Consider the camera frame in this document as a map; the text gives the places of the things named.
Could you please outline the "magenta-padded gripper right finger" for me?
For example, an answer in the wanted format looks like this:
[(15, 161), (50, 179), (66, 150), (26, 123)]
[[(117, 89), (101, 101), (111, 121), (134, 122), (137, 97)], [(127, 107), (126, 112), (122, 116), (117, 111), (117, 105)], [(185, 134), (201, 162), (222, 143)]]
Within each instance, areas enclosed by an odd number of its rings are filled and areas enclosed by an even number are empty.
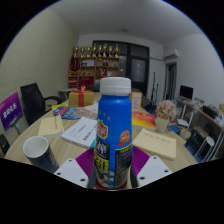
[(133, 188), (146, 186), (172, 171), (158, 156), (149, 156), (136, 146), (133, 147), (130, 181)]

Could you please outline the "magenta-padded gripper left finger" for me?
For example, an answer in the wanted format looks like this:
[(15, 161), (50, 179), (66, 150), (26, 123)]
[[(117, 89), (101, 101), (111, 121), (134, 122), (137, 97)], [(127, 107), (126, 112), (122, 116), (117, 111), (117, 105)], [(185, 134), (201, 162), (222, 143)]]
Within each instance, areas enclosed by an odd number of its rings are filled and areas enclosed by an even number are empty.
[(78, 186), (93, 189), (95, 186), (94, 149), (90, 148), (76, 159), (67, 159), (55, 175)]

